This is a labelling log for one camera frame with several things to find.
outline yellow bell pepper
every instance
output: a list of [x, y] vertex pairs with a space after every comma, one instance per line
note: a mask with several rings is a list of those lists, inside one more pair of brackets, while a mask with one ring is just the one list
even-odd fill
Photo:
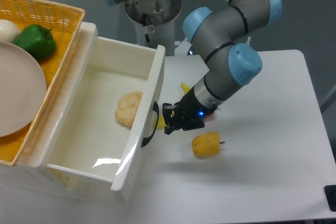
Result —
[[183, 89], [184, 94], [187, 94], [188, 91], [190, 90], [190, 88], [184, 82], [181, 83], [181, 88]]
[[221, 152], [218, 132], [207, 132], [192, 140], [193, 152], [198, 157], [210, 157]]
[[157, 123], [158, 125], [157, 125], [157, 129], [162, 129], [162, 128], [165, 128], [165, 126], [166, 126], [166, 123], [164, 122], [164, 118], [163, 118], [163, 116], [160, 116], [159, 117], [159, 120], [158, 120], [158, 123]]

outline wicker basket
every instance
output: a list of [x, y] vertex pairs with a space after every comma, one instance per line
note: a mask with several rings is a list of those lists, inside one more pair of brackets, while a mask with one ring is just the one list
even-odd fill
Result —
[[62, 72], [69, 65], [68, 50], [84, 18], [80, 8], [44, 0], [0, 0], [0, 19], [14, 22], [20, 29], [30, 24], [40, 24], [51, 29], [57, 45], [54, 54], [39, 64], [47, 82], [47, 93], [34, 119], [21, 130], [0, 137], [0, 164], [14, 166], [30, 140], [43, 110], [61, 81]]

